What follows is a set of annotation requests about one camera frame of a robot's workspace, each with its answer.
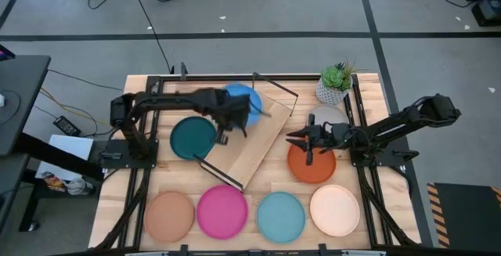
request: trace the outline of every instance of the table leg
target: table leg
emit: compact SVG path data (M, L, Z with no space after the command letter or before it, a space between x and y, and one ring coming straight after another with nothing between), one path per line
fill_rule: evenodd
M32 224L34 213L37 210L37 205L38 198L36 197L36 190L33 190L31 192L30 199L28 200L26 209L24 210L23 219L19 225L20 232L30 232L36 229Z
M24 169L22 181L29 182L30 184L35 184L37 179L34 177L37 172L31 169Z
M14 150L20 153L27 153L34 158L54 164L68 171L93 178L98 182L103 180L103 169L100 166L66 151L62 151L31 135L21 133Z

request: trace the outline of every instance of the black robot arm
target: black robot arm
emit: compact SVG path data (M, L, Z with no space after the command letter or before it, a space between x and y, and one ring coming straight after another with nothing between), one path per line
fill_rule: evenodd
M373 158L388 143L414 132L422 127L439 128L451 125L461 115L447 96L425 96L411 106L367 127L355 127L351 124L315 124L315 116L310 114L308 125L288 135L305 139L287 139L308 152L306 163L312 163L312 149L356 150L363 152L367 159ZM330 132L325 125L331 126Z
M249 95L231 96L225 89L217 88L158 95L128 93L111 102L110 124L124 134L130 156L143 159L149 155L150 148L145 134L135 126L143 114L153 110L195 110L204 116L210 115L218 128L215 142L226 144L228 139L223 132L232 131L233 127L247 136L245 126L251 111L250 101Z

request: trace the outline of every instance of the pink plate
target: pink plate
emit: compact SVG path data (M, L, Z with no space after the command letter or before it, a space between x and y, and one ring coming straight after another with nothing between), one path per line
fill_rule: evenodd
M196 220L202 231L226 240L239 233L247 222L247 202L232 186L215 186L203 194L196 206Z

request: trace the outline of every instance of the gray floor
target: gray floor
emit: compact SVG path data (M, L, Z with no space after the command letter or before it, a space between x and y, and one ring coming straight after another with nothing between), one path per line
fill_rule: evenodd
M278 31L368 32L362 0L142 0L158 33ZM8 0L0 0L0 12ZM469 9L444 0L370 0L380 32L501 31L476 25ZM109 0L90 10L87 0L17 0L0 35L152 34L137 0ZM409 136L420 192L426 182L501 187L496 145L501 124L501 38L382 39L384 55L400 107L436 92L451 96L463 112L448 128L424 129ZM160 41L171 65L185 62L190 73L318 72L344 58L359 71L379 72L370 38L240 38ZM17 54L46 54L64 73L121 87L127 74L165 74L154 40L4 41ZM98 89L56 74L45 80L63 103L84 108L106 121L117 92ZM491 93L488 88L499 91ZM59 110L44 97L37 106L74 121L84 132L91 122ZM33 110L25 131L48 139L58 133L52 118ZM100 125L100 131L106 126ZM0 236L1 255L47 255L86 248L97 200L50 200L36 213L42 227L18 233L29 196L22 189Z

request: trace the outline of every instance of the orange plate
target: orange plate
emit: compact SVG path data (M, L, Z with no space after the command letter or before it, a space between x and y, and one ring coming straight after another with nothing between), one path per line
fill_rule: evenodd
M306 152L299 147L290 145L287 163L292 174L302 182L321 183L334 174L336 170L336 156L333 151L320 154L321 149L313 150L313 163L306 165Z
M156 240L172 243L180 240L195 219L191 199L185 194L167 191L157 195L146 209L146 231Z

